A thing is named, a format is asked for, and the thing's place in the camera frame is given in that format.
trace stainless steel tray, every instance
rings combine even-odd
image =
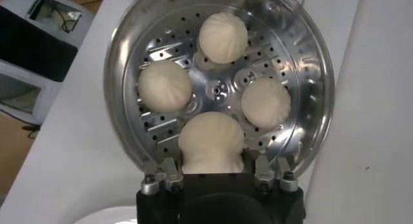
[[[232,12],[248,28],[245,57],[219,70],[198,50],[203,21]],[[151,61],[179,63],[194,84],[187,107],[173,114],[149,111],[137,78]],[[240,109],[244,88],[269,77],[288,89],[292,109],[274,130],[254,127]],[[334,104],[334,76],[327,47],[314,22],[295,0],[135,0],[115,29],[106,55],[105,98],[127,154],[140,167],[148,159],[180,158],[177,137],[200,112],[220,111],[238,120],[246,147],[266,153],[272,165],[286,157],[300,175],[319,151]]]

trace dumpling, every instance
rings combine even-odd
[[[237,173],[243,169],[244,132],[226,114],[205,112],[193,117],[183,127],[178,144],[185,174]]]
[[[290,113],[291,99],[284,86],[274,79],[263,78],[252,82],[241,98],[245,117],[259,128],[274,128]]]
[[[213,62],[226,64],[245,54],[248,32],[244,22],[231,13],[218,13],[203,23],[199,45]]]
[[[169,60],[150,63],[137,82],[143,103],[155,112],[178,111],[192,94],[192,82],[186,70]]]

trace white machine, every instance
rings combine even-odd
[[[43,123],[93,18],[69,0],[0,2],[0,112]]]

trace white table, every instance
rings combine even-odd
[[[133,0],[104,0],[3,205],[0,223],[73,223],[133,205],[143,178],[110,123],[103,67],[110,37]],[[339,72],[358,0],[307,0]],[[341,12],[345,17],[338,17]],[[312,169],[304,175],[307,187]]]
[[[412,9],[412,0],[361,0],[308,223],[413,223]]]

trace cable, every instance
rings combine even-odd
[[[63,23],[61,25],[61,28],[63,31],[65,31],[66,33],[70,33],[70,29],[67,26],[67,22],[75,22],[73,19],[65,19],[65,17],[63,16],[63,14],[60,12],[60,10],[57,8],[56,6],[56,1],[52,0],[52,8],[57,12],[57,14],[60,15],[60,17],[63,20]]]

